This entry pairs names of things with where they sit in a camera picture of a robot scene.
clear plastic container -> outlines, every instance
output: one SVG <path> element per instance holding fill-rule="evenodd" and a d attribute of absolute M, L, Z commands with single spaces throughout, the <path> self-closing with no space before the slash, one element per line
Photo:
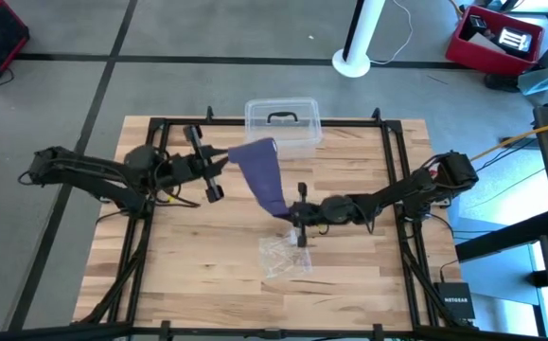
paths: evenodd
<path fill-rule="evenodd" d="M 315 99 L 253 99 L 244 113 L 246 142 L 273 137 L 279 159 L 315 157 L 322 141 Z"/>

white cable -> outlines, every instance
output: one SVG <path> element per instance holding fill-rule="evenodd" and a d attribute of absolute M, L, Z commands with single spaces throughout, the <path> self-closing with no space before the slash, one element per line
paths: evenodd
<path fill-rule="evenodd" d="M 387 62 L 370 61 L 371 63 L 375 63 L 375 64 L 378 64 L 378 65 L 385 65 L 385 64 L 393 62 L 396 59 L 396 56 L 398 55 L 398 53 L 401 52 L 404 49 L 404 47 L 406 47 L 406 45 L 408 43 L 410 43 L 411 38 L 413 38 L 413 31 L 414 31 L 413 30 L 413 18 L 410 14 L 410 11 L 408 9 L 406 9 L 405 7 L 403 7 L 402 5 L 400 5 L 397 0 L 392 0 L 392 1 L 394 2 L 394 4 L 398 5 L 399 8 L 404 9 L 406 14 L 408 15 L 408 27 L 410 28 L 410 34 L 408 34 L 408 38 L 406 38 L 406 43 L 404 43 L 404 45 L 402 45 L 398 49 L 398 51 L 396 51 L 396 53 L 394 53 L 394 55 L 391 57 L 391 59 L 389 61 L 387 61 Z"/>

plastic storage box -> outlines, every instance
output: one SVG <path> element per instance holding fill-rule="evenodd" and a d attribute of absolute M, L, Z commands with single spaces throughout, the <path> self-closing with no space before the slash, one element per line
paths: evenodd
<path fill-rule="evenodd" d="M 495 34 L 498 34 L 497 32 L 501 31 L 503 27 L 513 27 L 530 33 L 532 43 L 526 58 L 522 59 L 493 51 L 461 39 L 459 36 L 470 14 L 481 16 L 486 21 L 488 28 Z M 470 6 L 463 14 L 463 20 L 452 34 L 451 44 L 446 51 L 446 58 L 488 74 L 519 76 L 537 63 L 542 35 L 542 27 L 525 23 L 492 10 Z"/>
<path fill-rule="evenodd" d="M 246 103 L 244 114 L 246 142 L 273 137 L 279 159 L 314 157 L 322 141 L 314 99 L 253 99 Z"/>

container handle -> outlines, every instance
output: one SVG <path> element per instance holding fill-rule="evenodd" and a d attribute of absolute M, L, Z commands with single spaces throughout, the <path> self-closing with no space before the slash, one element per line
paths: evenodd
<path fill-rule="evenodd" d="M 286 116 L 292 116 L 292 118 L 294 118 L 294 121 L 295 121 L 295 122 L 298 122 L 298 121 L 299 121 L 299 118 L 296 116 L 295 113 L 291 113 L 291 112 L 277 112 L 277 113 L 271 113 L 271 114 L 267 115 L 267 124 L 271 124 L 271 123 L 272 123 L 272 117 L 286 117 Z"/>

pole base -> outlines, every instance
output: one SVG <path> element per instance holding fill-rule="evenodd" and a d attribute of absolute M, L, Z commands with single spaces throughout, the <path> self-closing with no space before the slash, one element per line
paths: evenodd
<path fill-rule="evenodd" d="M 364 54 L 356 63 L 349 64 L 343 59 L 343 49 L 340 49 L 332 56 L 332 67 L 345 77 L 358 78 L 370 70 L 370 58 Z"/>

